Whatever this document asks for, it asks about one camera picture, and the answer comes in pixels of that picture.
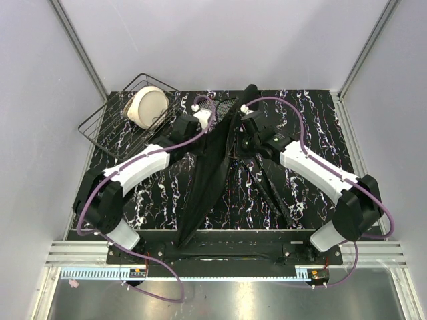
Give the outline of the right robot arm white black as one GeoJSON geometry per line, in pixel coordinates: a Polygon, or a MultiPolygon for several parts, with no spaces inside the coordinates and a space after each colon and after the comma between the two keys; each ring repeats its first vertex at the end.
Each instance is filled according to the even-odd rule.
{"type": "Polygon", "coordinates": [[[307,149],[301,141],[279,133],[274,127],[265,126],[264,116],[259,111],[242,107],[240,116],[244,128],[244,152],[258,153],[294,171],[335,205],[331,221],[317,229],[302,249],[308,263],[320,263],[335,245],[359,240],[383,216],[375,178],[370,175],[360,178],[342,170],[307,149]]]}

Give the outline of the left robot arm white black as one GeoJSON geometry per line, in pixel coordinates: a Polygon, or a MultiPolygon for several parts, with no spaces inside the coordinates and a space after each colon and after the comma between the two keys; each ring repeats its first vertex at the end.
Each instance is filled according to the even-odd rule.
{"type": "Polygon", "coordinates": [[[86,171],[73,203],[77,234],[98,233],[118,245],[128,263],[139,263],[144,248],[141,237],[123,217],[125,196],[142,181],[180,160],[213,124],[214,116],[206,110],[182,115],[169,135],[156,139],[127,161],[109,169],[86,171]]]}

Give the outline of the black racket bag Crossway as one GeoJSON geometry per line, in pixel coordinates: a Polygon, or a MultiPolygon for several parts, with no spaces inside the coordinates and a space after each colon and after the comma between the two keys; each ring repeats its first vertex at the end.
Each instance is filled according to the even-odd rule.
{"type": "Polygon", "coordinates": [[[241,123],[240,108],[259,97],[258,87],[254,84],[248,85],[205,136],[202,148],[196,153],[195,170],[185,209],[178,220],[178,248],[185,247],[191,241],[222,196],[230,171],[229,153],[235,141],[235,128],[241,123]]]}

